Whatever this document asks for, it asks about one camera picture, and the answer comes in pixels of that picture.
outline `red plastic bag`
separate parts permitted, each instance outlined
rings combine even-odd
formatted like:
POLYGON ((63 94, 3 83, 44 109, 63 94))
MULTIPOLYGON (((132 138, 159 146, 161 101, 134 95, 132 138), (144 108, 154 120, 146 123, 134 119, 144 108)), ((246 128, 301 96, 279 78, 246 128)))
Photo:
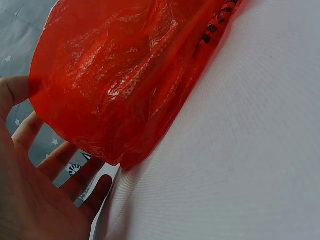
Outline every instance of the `red plastic bag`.
POLYGON ((239 4, 59 0, 34 54, 30 101, 63 139, 128 169, 166 134, 239 4))

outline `gray star-print fabric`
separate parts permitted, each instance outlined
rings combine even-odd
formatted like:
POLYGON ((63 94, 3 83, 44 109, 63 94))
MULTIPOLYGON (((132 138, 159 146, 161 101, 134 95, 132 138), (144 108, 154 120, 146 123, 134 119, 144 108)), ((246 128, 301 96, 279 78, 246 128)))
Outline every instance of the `gray star-print fabric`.
MULTIPOLYGON (((0 78, 29 74, 37 43, 55 4, 56 0, 0 0, 0 78)), ((29 101, 12 109, 6 120, 11 135, 32 111, 29 101)), ((32 163, 38 166, 63 142, 48 125, 44 125, 29 153, 32 163)), ((55 181, 55 185, 60 187, 90 157, 79 151, 55 181)), ((89 188, 76 202, 77 205, 85 199, 89 188)))

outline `finger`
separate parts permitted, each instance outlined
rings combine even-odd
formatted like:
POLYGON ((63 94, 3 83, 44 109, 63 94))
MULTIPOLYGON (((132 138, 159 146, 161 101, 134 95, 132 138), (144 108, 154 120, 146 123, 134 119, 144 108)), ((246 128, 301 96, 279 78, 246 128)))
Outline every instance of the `finger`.
POLYGON ((97 216, 111 186, 112 178, 109 175, 103 175, 89 198, 79 208, 87 216, 90 223, 92 223, 97 216))
POLYGON ((13 134, 13 142, 29 151, 43 125, 44 122, 37 114, 31 113, 13 134))
POLYGON ((29 97, 27 76, 5 77, 0 79, 0 118, 6 120, 10 110, 29 97))
POLYGON ((104 162, 96 157, 91 158, 83 168, 60 188, 69 195, 73 202, 76 201, 84 193, 104 164, 104 162))
POLYGON ((46 160, 38 166, 38 169, 51 181, 54 181, 77 153, 78 148, 69 142, 64 142, 53 151, 46 160))

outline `white surface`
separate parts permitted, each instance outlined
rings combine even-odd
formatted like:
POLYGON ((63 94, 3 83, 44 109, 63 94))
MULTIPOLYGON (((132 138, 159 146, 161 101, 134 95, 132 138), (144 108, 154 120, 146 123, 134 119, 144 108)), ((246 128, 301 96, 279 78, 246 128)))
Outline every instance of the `white surface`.
POLYGON ((97 240, 320 239, 319 9, 242 9, 158 149, 120 176, 97 240))

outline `white star pattern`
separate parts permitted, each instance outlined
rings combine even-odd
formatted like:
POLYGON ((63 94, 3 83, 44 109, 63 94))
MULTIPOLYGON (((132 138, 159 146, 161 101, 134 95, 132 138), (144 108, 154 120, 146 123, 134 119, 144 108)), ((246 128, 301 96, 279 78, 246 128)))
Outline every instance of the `white star pattern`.
POLYGON ((5 62, 8 63, 11 61, 11 56, 8 56, 6 59, 5 59, 5 62))
POLYGON ((20 120, 19 119, 17 119, 17 120, 15 120, 15 125, 17 125, 17 126, 20 126, 21 124, 20 124, 20 120))

